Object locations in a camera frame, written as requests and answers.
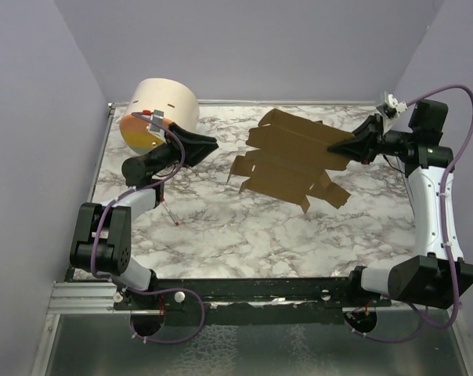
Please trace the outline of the brown cardboard box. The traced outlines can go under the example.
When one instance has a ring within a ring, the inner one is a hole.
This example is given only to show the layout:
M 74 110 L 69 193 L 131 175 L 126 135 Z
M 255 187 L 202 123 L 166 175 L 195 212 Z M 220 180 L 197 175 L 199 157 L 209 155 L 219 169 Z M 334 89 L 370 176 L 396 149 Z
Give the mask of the brown cardboard box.
M 296 204 L 303 212 L 310 207 L 309 197 L 340 208 L 350 193 L 327 173 L 344 171 L 349 159 L 327 148 L 353 137 L 350 132 L 275 108 L 249 130 L 246 144 L 253 149 L 235 157 L 229 176 L 246 178 L 240 191 Z

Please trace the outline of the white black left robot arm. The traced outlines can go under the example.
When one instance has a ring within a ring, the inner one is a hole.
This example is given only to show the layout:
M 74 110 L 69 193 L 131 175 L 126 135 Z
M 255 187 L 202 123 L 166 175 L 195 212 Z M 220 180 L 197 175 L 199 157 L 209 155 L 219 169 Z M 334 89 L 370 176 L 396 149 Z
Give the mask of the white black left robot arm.
M 87 202 L 79 208 L 70 248 L 72 267 L 132 290 L 132 300 L 142 309 L 157 304 L 159 291 L 156 273 L 132 257 L 132 223 L 161 204 L 164 184 L 180 168 L 191 168 L 218 149 L 216 138 L 175 123 L 164 130 L 165 143 L 123 162 L 127 191 L 107 203 Z

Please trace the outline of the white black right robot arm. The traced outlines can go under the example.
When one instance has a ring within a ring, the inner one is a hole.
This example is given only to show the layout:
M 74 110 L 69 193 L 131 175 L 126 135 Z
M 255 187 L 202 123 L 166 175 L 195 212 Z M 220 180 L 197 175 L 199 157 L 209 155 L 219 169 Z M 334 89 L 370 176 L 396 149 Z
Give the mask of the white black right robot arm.
M 455 231 L 452 205 L 453 175 L 446 168 L 453 151 L 440 146 L 448 106 L 424 99 L 416 104 L 410 131 L 392 130 L 406 111 L 404 102 L 387 96 L 355 131 L 353 139 L 329 146 L 331 153 L 368 165 L 377 155 L 403 163 L 415 222 L 414 255 L 388 269 L 357 266 L 345 290 L 354 306 L 377 295 L 392 300 L 448 309 L 454 298 L 473 284 L 473 265 L 464 261 Z

